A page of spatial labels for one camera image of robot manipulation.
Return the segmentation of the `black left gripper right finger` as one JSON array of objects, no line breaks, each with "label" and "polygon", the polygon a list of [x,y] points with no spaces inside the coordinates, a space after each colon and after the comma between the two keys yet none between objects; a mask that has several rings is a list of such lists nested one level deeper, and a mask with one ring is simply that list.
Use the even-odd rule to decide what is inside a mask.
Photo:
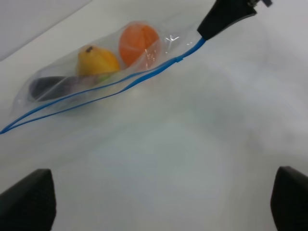
[{"label": "black left gripper right finger", "polygon": [[308,177],[290,167],[279,167],[270,200],[272,217],[279,231],[308,229]]}]

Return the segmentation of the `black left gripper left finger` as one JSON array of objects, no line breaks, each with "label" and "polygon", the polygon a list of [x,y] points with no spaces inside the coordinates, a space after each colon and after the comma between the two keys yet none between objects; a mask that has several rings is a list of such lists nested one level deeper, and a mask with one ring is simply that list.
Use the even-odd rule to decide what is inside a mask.
[{"label": "black left gripper left finger", "polygon": [[2,231],[50,231],[56,217],[50,169],[37,169],[0,194]]}]

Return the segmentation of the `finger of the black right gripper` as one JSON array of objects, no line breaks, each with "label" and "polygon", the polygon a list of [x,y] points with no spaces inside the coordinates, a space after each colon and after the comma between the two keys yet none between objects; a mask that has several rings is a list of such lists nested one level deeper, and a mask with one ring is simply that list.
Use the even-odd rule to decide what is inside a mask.
[{"label": "finger of the black right gripper", "polygon": [[217,0],[197,31],[204,40],[209,40],[231,25],[256,15],[256,4],[256,0]]}]

